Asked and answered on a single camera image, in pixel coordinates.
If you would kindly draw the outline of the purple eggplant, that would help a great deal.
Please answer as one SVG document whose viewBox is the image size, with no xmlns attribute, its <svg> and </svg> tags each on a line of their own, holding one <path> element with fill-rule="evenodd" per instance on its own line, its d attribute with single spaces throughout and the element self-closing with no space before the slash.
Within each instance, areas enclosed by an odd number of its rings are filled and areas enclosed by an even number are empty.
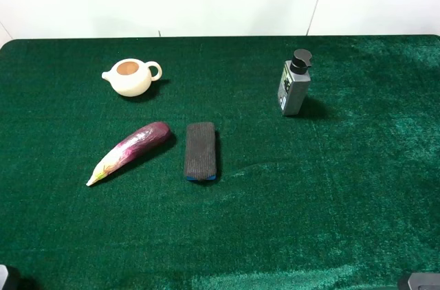
<svg viewBox="0 0 440 290">
<path fill-rule="evenodd" d="M 114 146 L 96 165 L 86 186 L 92 186 L 133 161 L 141 154 L 164 143 L 171 135 L 165 122 L 153 122 L 130 134 Z"/>
</svg>

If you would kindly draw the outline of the dark object bottom right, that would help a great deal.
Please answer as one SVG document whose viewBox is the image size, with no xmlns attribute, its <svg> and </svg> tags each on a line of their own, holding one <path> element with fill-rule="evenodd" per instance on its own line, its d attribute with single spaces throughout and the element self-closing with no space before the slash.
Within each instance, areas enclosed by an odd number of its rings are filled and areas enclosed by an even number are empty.
<svg viewBox="0 0 440 290">
<path fill-rule="evenodd" d="M 399 290 L 440 290 L 440 273 L 411 273 L 397 283 Z"/>
</svg>

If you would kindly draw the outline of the black blue whiteboard eraser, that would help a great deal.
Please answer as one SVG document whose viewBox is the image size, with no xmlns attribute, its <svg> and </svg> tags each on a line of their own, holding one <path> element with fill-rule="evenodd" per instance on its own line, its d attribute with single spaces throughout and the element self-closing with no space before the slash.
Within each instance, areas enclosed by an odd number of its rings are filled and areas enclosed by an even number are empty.
<svg viewBox="0 0 440 290">
<path fill-rule="evenodd" d="M 216 135 L 212 122 L 186 128 L 184 176 L 189 181 L 212 181 L 217 176 Z"/>
</svg>

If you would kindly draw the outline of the grey pump dispenser bottle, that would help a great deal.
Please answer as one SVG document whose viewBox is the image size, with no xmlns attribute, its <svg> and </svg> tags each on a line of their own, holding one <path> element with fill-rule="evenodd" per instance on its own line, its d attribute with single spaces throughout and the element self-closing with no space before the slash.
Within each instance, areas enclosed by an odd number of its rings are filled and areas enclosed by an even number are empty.
<svg viewBox="0 0 440 290">
<path fill-rule="evenodd" d="M 291 60 L 286 60 L 278 87 L 278 103 L 283 116 L 297 115 L 307 95 L 311 77 L 312 54 L 307 49 L 296 49 Z"/>
</svg>

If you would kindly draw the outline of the cream ceramic teapot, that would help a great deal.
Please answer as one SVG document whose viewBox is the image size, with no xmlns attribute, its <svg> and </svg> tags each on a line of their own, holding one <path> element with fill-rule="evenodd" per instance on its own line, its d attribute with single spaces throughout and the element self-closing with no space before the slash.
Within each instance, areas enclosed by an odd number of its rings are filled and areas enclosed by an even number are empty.
<svg viewBox="0 0 440 290">
<path fill-rule="evenodd" d="M 162 67 L 155 61 L 126 58 L 118 61 L 109 71 L 102 72 L 101 77 L 116 93 L 130 98 L 142 95 L 152 82 L 159 80 Z"/>
</svg>

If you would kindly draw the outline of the green velvet table cloth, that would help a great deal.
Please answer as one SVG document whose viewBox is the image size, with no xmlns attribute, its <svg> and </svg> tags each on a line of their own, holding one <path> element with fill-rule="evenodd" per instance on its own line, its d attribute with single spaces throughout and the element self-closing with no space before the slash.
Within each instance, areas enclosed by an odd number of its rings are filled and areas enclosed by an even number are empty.
<svg viewBox="0 0 440 290">
<path fill-rule="evenodd" d="M 283 116 L 296 49 L 307 95 Z M 118 61 L 162 77 L 124 97 Z M 153 122 L 170 137 L 92 186 Z M 184 176 L 212 122 L 217 176 Z M 1 262 L 22 289 L 390 289 L 439 270 L 439 37 L 15 40 L 1 48 Z"/>
</svg>

